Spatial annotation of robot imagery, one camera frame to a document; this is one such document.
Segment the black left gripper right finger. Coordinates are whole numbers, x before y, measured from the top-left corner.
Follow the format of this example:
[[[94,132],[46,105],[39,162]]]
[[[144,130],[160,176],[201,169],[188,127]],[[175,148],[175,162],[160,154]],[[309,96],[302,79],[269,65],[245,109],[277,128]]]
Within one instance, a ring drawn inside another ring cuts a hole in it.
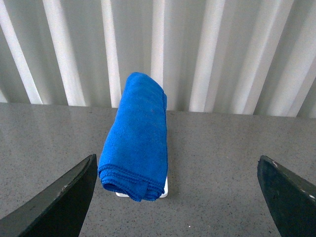
[[[261,156],[257,178],[269,212],[282,237],[316,235],[316,186]]]

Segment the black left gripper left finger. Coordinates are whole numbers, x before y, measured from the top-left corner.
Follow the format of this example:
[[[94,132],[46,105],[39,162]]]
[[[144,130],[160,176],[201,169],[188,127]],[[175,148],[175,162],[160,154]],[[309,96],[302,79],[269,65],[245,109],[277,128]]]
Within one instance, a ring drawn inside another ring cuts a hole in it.
[[[89,155],[59,179],[3,217],[2,237],[77,237],[97,178],[97,158]]]

